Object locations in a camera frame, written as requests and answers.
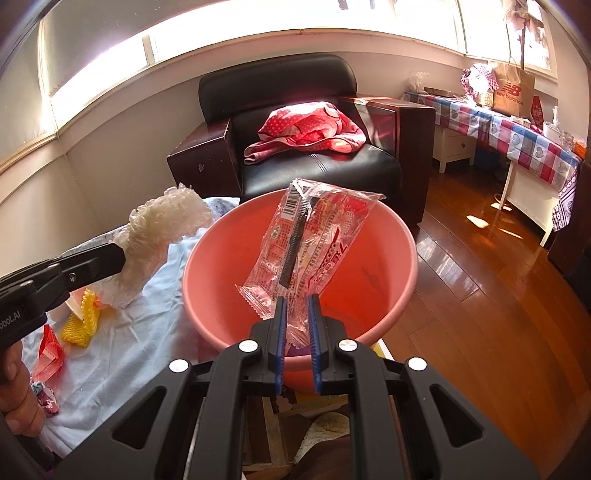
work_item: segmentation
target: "screw head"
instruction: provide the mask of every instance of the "screw head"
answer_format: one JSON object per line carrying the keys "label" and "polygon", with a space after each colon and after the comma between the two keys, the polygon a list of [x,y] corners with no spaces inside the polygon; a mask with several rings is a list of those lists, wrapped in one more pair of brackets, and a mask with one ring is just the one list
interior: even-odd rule
{"label": "screw head", "polygon": [[421,372],[427,368],[427,361],[419,356],[414,356],[408,360],[408,366],[417,372]]}
{"label": "screw head", "polygon": [[344,352],[352,352],[353,350],[357,350],[357,342],[350,338],[346,338],[339,342],[339,348]]}
{"label": "screw head", "polygon": [[179,374],[184,372],[187,368],[189,368],[189,362],[183,360],[182,358],[177,358],[169,363],[168,368],[171,369],[174,373]]}
{"label": "screw head", "polygon": [[243,340],[238,348],[243,352],[254,352],[258,348],[258,343],[254,340]]}

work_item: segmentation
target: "red polka dot cloth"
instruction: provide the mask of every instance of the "red polka dot cloth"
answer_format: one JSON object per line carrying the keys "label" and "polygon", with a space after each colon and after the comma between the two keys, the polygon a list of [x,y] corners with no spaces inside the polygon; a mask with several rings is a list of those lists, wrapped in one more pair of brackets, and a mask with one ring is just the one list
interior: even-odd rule
{"label": "red polka dot cloth", "polygon": [[258,163],[292,148],[302,152],[355,152],[365,134],[332,103],[309,102],[274,110],[258,131],[260,142],[244,151],[244,163]]}

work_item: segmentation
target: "yellow foam net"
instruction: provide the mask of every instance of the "yellow foam net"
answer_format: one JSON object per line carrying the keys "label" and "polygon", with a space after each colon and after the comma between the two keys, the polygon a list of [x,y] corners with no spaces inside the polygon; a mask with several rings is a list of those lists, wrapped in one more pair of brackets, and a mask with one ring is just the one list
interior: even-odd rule
{"label": "yellow foam net", "polygon": [[84,348],[88,346],[99,325],[100,310],[96,303],[96,293],[87,288],[80,304],[82,319],[79,319],[75,313],[70,313],[60,332],[62,340]]}

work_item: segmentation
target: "red candy wrapper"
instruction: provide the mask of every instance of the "red candy wrapper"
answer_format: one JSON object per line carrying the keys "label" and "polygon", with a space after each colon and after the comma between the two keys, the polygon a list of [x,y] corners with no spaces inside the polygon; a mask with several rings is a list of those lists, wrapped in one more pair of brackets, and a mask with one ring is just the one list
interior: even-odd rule
{"label": "red candy wrapper", "polygon": [[261,244],[261,254],[240,294],[267,320],[277,297],[288,299],[287,344],[309,344],[306,298],[321,293],[345,257],[377,193],[295,179],[281,198]]}
{"label": "red candy wrapper", "polygon": [[37,403],[39,403],[47,418],[59,413],[60,407],[57,404],[56,395],[51,388],[43,384],[43,382],[33,382],[31,389],[37,398]]}
{"label": "red candy wrapper", "polygon": [[39,358],[33,367],[31,378],[34,382],[47,382],[64,364],[64,350],[49,325],[43,327],[43,338],[39,345]]}

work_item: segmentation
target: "armchair armrest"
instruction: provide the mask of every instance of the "armchair armrest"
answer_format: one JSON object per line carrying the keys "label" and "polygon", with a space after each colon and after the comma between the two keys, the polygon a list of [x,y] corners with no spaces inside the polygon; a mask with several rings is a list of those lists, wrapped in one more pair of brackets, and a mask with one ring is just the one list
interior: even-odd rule
{"label": "armchair armrest", "polygon": [[174,181],[201,197],[242,196],[241,165],[234,154],[231,123],[199,125],[167,157]]}
{"label": "armchair armrest", "polygon": [[341,105],[355,107],[353,121],[361,120],[370,143],[391,154],[402,167],[400,213],[407,225],[423,220],[433,158],[435,109],[389,97],[340,97]]}

